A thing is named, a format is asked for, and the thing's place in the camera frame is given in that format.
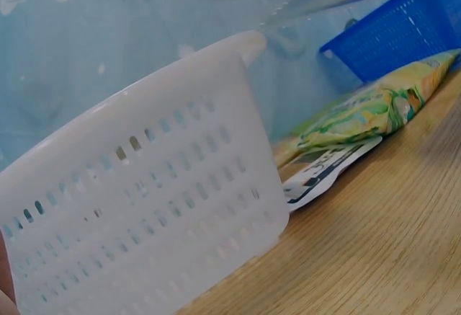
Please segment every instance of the clear plastic bag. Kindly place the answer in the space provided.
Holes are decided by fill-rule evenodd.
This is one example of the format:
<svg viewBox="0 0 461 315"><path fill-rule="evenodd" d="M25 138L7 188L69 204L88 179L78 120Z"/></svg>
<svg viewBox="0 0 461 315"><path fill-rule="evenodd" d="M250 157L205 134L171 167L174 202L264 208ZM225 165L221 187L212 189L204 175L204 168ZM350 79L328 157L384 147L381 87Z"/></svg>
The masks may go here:
<svg viewBox="0 0 461 315"><path fill-rule="evenodd" d="M340 95L317 49L354 15L348 7L292 19L290 1L0 0L0 169L128 84L258 28L269 47L250 69L251 85L278 139Z"/></svg>

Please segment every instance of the plastic packaging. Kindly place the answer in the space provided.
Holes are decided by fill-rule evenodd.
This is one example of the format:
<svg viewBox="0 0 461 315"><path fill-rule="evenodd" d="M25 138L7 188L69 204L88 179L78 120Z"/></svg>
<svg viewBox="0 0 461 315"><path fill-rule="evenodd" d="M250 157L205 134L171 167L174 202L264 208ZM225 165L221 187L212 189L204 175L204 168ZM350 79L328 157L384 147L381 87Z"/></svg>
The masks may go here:
<svg viewBox="0 0 461 315"><path fill-rule="evenodd" d="M297 147L353 143L395 132L426 104L458 54L439 53L382 77L309 126Z"/></svg>
<svg viewBox="0 0 461 315"><path fill-rule="evenodd" d="M332 74L360 85L324 71L317 49L385 0L264 24L289 1L0 0L0 169L128 84L258 26L269 44L250 85L277 140L339 96Z"/></svg>

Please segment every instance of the blue plastic basket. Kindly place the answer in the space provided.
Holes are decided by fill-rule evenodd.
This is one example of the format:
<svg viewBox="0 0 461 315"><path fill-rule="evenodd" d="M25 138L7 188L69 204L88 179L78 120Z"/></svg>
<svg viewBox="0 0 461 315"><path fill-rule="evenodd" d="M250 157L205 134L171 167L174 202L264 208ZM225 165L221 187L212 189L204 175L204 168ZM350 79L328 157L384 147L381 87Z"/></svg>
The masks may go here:
<svg viewBox="0 0 461 315"><path fill-rule="evenodd" d="M461 0L389 0L320 48L363 82L461 46Z"/></svg>

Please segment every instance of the colorful object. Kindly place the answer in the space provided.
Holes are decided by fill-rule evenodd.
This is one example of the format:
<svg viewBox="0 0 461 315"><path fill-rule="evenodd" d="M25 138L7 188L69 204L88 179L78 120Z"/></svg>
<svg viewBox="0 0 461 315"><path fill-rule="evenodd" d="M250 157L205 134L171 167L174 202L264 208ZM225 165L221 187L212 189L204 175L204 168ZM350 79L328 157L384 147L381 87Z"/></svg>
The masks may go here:
<svg viewBox="0 0 461 315"><path fill-rule="evenodd" d="M308 127L298 148L352 143L395 132L426 104L458 53L442 52L382 77Z"/></svg>

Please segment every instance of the white plastic basket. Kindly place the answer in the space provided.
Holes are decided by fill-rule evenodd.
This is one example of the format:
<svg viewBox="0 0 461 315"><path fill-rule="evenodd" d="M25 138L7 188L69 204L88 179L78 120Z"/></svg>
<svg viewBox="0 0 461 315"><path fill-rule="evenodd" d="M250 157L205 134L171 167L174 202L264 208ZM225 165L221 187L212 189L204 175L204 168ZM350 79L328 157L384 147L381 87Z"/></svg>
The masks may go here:
<svg viewBox="0 0 461 315"><path fill-rule="evenodd" d="M275 243L288 209L245 75L264 46L173 63L0 174L21 314L170 314Z"/></svg>

